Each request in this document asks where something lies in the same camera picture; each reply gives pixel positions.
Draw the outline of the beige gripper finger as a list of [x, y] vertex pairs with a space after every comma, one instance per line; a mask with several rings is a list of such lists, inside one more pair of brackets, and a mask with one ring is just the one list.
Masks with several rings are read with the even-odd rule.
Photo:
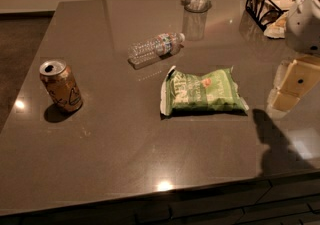
[[290, 62], [292, 68], [288, 77], [290, 80], [288, 88], [294, 95], [295, 106], [320, 81], [320, 58], [301, 56]]
[[278, 66], [267, 100], [268, 105], [274, 109], [291, 109], [294, 106], [294, 95], [288, 88], [291, 68], [291, 62], [288, 60], [283, 60]]

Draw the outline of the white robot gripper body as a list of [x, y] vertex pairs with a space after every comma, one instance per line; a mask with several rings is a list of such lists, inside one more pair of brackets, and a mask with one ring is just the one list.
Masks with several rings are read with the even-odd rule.
[[320, 55], [320, 0], [296, 0], [285, 30], [286, 44], [299, 53]]

